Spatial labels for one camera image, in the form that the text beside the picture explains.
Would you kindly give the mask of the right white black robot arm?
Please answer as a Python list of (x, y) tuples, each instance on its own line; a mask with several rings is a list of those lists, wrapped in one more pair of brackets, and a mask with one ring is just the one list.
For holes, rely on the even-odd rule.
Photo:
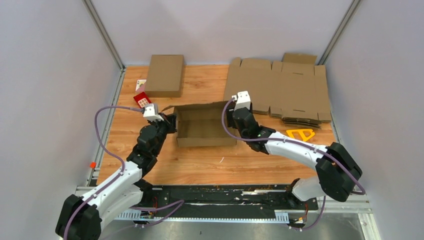
[(359, 188), (358, 195), (365, 194), (359, 183), (363, 172), (340, 143), (326, 146), (288, 137), (259, 125), (246, 107), (225, 108), (221, 121), (225, 131), (236, 129), (240, 134), (237, 139), (244, 141), (253, 151), (289, 158), (316, 172), (316, 176), (297, 178), (289, 185), (285, 201), (290, 208), (298, 209), (310, 199), (325, 196), (345, 202), (355, 194), (355, 187)]

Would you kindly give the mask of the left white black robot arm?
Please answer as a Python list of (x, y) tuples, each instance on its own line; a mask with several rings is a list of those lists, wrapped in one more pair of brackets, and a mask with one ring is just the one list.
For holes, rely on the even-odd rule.
[(176, 133), (176, 114), (159, 113), (148, 120), (125, 163), (114, 175), (82, 196), (63, 203), (55, 233), (65, 240), (97, 240), (104, 228), (123, 211), (153, 201), (151, 184), (143, 180), (157, 163), (168, 134)]

